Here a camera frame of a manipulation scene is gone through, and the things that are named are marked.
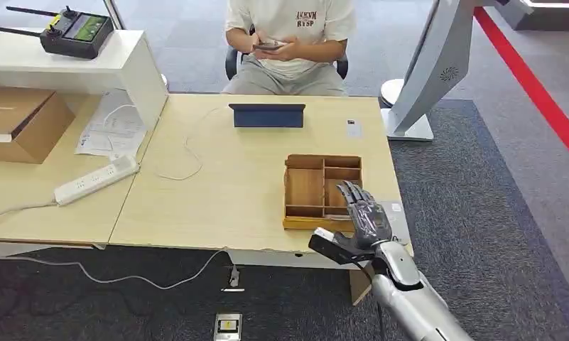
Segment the gray pants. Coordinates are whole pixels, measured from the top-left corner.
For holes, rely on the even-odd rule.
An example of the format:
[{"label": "gray pants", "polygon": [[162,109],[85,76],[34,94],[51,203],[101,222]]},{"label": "gray pants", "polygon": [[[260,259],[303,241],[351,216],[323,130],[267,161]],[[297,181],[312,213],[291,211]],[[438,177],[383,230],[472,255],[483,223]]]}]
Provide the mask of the gray pants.
[{"label": "gray pants", "polygon": [[222,93],[347,96],[342,86],[342,78],[331,64],[318,64],[299,78],[286,80],[264,68],[253,55],[245,57],[238,73]]}]

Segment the white power cable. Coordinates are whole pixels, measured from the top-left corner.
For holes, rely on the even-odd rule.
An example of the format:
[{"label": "white power cable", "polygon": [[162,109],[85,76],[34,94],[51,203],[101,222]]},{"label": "white power cable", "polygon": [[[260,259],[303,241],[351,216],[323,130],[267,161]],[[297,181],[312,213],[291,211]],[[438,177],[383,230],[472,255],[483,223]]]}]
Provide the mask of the white power cable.
[{"label": "white power cable", "polygon": [[[219,110],[219,109],[223,109],[225,107],[218,107],[218,108],[213,108],[211,110],[209,110],[206,114],[204,114],[198,121],[196,121],[196,123],[193,125],[193,131],[196,131],[197,126],[199,126],[201,124],[202,121],[204,121],[211,113]],[[160,174],[160,173],[156,173],[155,175],[158,176],[159,178],[163,178],[163,179],[169,179],[169,180],[176,180],[176,181],[184,181],[187,180],[191,177],[193,177],[194,175],[197,175],[201,170],[202,167],[204,166],[202,159],[198,156],[198,154],[196,154],[189,146],[188,146],[188,140],[190,140],[190,138],[193,137],[193,135],[187,134],[186,138],[184,139],[184,149],[190,153],[192,156],[194,156],[194,159],[196,160],[196,162],[198,163],[198,167],[196,168],[196,170],[186,176],[183,177],[178,177],[178,176],[171,176],[171,175],[165,175],[165,174]]]},{"label": "white power cable", "polygon": [[135,108],[136,106],[133,104],[123,104],[123,105],[119,105],[117,108],[115,108],[112,112],[110,112],[105,118],[104,121],[102,122],[102,126],[106,126],[107,125],[107,121],[109,120],[109,117],[112,116],[115,112],[123,109],[123,108]]},{"label": "white power cable", "polygon": [[52,262],[52,261],[42,261],[40,259],[35,259],[35,258],[31,258],[31,257],[22,257],[22,256],[9,256],[9,257],[1,257],[0,260],[5,260],[5,261],[33,261],[36,263],[40,263],[40,264],[45,264],[45,265],[53,265],[53,266],[69,266],[69,265],[77,265],[79,266],[79,268],[81,269],[81,271],[83,271],[83,273],[92,281],[96,282],[96,283],[100,283],[100,284],[108,284],[108,283],[115,283],[115,282],[120,282],[120,281],[125,281],[126,279],[133,279],[133,278],[137,278],[137,279],[141,279],[142,281],[145,281],[148,284],[151,284],[152,286],[154,286],[157,289],[161,289],[161,290],[169,290],[172,288],[175,288],[176,286],[179,286],[180,284],[184,284],[186,282],[189,282],[191,280],[193,280],[194,278],[197,278],[207,267],[207,265],[209,265],[209,263],[213,260],[213,258],[215,258],[215,256],[217,256],[218,253],[220,252],[227,252],[226,248],[217,250],[211,257],[209,257],[209,259],[207,260],[207,262],[205,263],[205,265],[202,266],[202,268],[200,268],[200,270],[192,277],[187,278],[187,279],[183,279],[182,281],[179,281],[175,284],[172,284],[170,286],[159,286],[158,284],[155,284],[154,282],[152,282],[151,280],[144,278],[142,276],[126,276],[126,277],[121,277],[121,278],[116,278],[116,279],[108,279],[108,280],[102,280],[102,279],[97,279],[94,278],[92,275],[90,275],[89,272],[87,272],[87,270],[85,269],[85,267],[83,267],[83,264],[81,264],[78,261],[68,261],[68,262],[64,262],[64,263],[56,263],[56,262]]},{"label": "white power cable", "polygon": [[5,215],[6,213],[9,213],[9,212],[18,212],[18,211],[23,211],[23,210],[29,210],[30,208],[50,207],[50,206],[57,206],[57,205],[58,205],[58,203],[56,202],[56,200],[52,199],[49,202],[44,202],[41,204],[29,204],[29,205],[15,206],[15,207],[10,207],[10,208],[7,208],[7,209],[1,211],[0,216]]}]

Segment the red floor line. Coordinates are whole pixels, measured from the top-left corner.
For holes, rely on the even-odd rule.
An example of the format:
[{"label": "red floor line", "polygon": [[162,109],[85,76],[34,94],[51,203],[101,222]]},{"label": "red floor line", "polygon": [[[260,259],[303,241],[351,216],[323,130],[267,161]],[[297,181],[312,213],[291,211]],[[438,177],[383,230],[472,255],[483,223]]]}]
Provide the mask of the red floor line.
[{"label": "red floor line", "polygon": [[475,18],[516,80],[569,150],[569,118],[482,7],[475,8]]}]

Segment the white device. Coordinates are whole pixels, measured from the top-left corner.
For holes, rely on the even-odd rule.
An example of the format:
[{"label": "white device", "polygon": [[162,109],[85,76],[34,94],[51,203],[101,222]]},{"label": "white device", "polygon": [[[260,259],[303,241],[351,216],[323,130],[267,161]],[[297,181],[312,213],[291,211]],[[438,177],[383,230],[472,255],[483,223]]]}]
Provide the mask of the white device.
[{"label": "white device", "polygon": [[472,15],[492,0],[433,0],[404,79],[381,87],[389,139],[432,141],[426,113],[468,73]]},{"label": "white device", "polygon": [[215,317],[215,341],[240,341],[242,335],[242,314],[217,314]]},{"label": "white device", "polygon": [[97,190],[138,173],[140,165],[132,156],[122,156],[108,166],[95,170],[77,180],[66,183],[54,190],[54,198],[60,206],[74,202]]}]

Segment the white pedestal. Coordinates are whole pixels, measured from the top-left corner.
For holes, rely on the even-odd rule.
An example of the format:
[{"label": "white pedestal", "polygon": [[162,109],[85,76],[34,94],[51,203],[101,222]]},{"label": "white pedestal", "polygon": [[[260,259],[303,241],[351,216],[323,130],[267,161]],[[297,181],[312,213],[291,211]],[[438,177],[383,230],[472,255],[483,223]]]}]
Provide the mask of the white pedestal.
[{"label": "white pedestal", "polygon": [[382,84],[380,87],[380,95],[386,104],[391,105],[391,107],[395,105],[395,102],[397,102],[397,99],[399,98],[399,94],[401,94],[403,84],[404,81],[401,78],[395,80],[387,80]]},{"label": "white pedestal", "polygon": [[397,122],[390,109],[380,109],[380,115],[382,115],[382,121],[384,123],[386,135],[389,137],[389,140],[433,140],[433,130],[430,128],[430,123],[428,123],[428,118],[426,115],[423,115],[420,119],[418,119],[418,121],[416,121],[416,123],[414,123],[410,129],[405,132],[395,132]]}]

